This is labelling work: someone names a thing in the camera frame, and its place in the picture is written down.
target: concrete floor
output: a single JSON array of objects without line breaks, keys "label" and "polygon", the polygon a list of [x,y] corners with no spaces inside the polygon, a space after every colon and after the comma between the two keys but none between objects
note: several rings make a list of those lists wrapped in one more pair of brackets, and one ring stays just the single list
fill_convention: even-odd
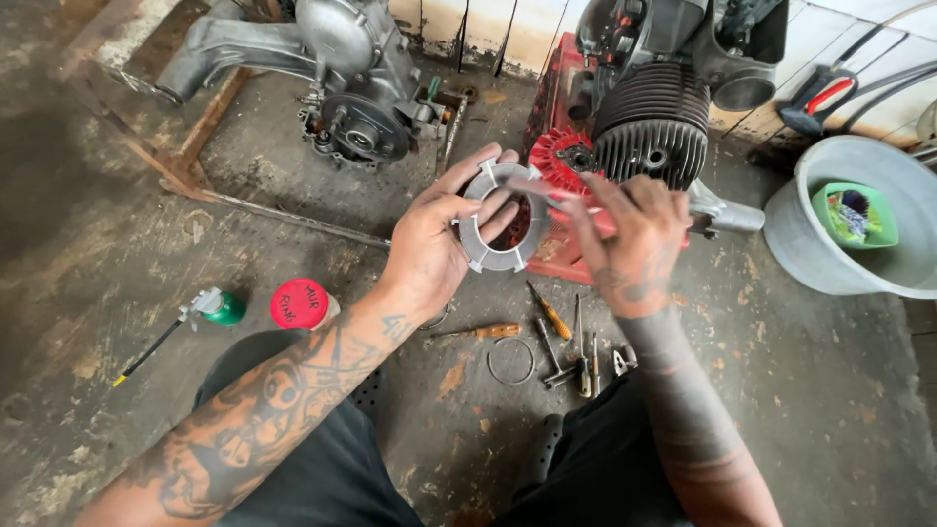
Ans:
[{"label": "concrete floor", "polygon": [[[319,280],[343,305],[376,280],[379,250],[162,191],[156,174],[44,79],[55,50],[94,3],[4,8],[0,44],[0,517],[60,525],[126,461],[187,414],[212,362],[234,341],[273,328],[266,304],[295,277]],[[55,34],[56,41],[43,40]],[[456,157],[485,143],[519,147],[535,88],[447,74],[504,95],[472,108]],[[293,99],[305,84],[251,80],[205,149],[216,187],[258,203],[388,236],[432,181],[433,152],[376,174],[332,173],[298,140]],[[190,114],[141,98],[137,123],[158,141]],[[747,145],[713,143],[702,177],[723,197],[762,205],[785,177],[745,164]],[[198,244],[185,226],[210,222]],[[439,331],[538,314],[531,279],[571,321],[573,296],[607,354],[620,337],[589,288],[527,274],[470,275]],[[230,329],[181,329],[119,389],[111,380],[212,284],[249,298]],[[790,525],[929,525],[934,451],[916,394],[917,364],[897,297],[832,297],[794,282],[761,235],[694,239],[674,283],[699,356],[711,370]],[[528,325],[526,338],[535,338]],[[379,421],[398,490],[427,525],[507,506],[530,424],[581,400],[566,386],[495,382],[490,345],[418,333],[384,365],[393,379]],[[549,367],[539,347],[537,375]],[[506,376],[525,366],[505,350]]]}]

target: red lid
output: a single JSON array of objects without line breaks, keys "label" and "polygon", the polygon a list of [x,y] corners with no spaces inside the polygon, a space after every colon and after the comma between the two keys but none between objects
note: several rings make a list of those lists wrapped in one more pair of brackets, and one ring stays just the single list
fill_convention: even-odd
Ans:
[{"label": "red lid", "polygon": [[270,300],[270,316],[284,329],[316,327],[328,309],[329,295],[310,279],[288,281],[276,290]]}]

